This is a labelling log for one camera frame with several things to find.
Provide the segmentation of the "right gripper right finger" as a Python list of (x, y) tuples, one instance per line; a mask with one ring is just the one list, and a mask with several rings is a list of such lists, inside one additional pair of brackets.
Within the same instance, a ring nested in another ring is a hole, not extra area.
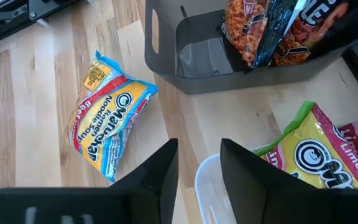
[(220, 156), (238, 223), (358, 223), (357, 189), (317, 189), (230, 139)]

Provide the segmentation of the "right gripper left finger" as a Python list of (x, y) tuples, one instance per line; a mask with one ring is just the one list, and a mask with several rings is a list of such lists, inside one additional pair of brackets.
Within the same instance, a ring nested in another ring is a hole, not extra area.
[(0, 223), (171, 223), (177, 186), (170, 139), (109, 187), (0, 189)]

